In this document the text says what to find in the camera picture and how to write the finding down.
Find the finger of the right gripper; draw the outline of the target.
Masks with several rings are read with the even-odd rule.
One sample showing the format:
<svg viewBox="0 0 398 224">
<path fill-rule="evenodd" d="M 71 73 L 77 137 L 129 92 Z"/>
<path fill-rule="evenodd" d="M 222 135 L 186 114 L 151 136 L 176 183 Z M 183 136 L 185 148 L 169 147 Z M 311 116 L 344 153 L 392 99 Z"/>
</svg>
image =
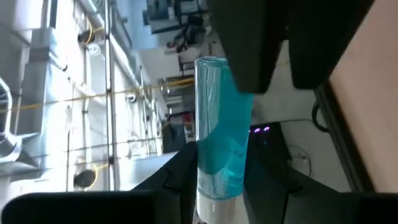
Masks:
<svg viewBox="0 0 398 224">
<path fill-rule="evenodd" d="M 286 37 L 287 0 L 209 0 L 211 25 L 240 91 L 265 93 Z"/>
<path fill-rule="evenodd" d="M 297 89 L 316 89 L 329 79 L 366 17 L 373 0 L 293 0 L 289 56 Z"/>
</svg>

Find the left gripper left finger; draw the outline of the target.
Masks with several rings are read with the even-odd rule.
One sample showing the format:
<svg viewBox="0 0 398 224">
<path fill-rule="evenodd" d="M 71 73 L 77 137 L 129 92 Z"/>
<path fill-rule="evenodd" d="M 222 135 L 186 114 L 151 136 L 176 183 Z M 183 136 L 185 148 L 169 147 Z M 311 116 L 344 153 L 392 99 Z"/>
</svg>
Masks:
<svg viewBox="0 0 398 224">
<path fill-rule="evenodd" d="M 197 162 L 197 145 L 189 142 L 132 190 L 25 194 L 6 204 L 1 223 L 191 223 L 197 192 Z"/>
</svg>

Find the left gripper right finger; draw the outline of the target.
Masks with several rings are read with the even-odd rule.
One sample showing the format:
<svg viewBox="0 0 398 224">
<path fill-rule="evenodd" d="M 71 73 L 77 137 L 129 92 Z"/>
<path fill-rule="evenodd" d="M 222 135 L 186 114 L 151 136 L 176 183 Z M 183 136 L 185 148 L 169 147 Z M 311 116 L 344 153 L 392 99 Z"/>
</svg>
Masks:
<svg viewBox="0 0 398 224">
<path fill-rule="evenodd" d="M 251 223 L 397 224 L 397 194 L 341 193 L 249 146 L 244 202 Z"/>
</svg>

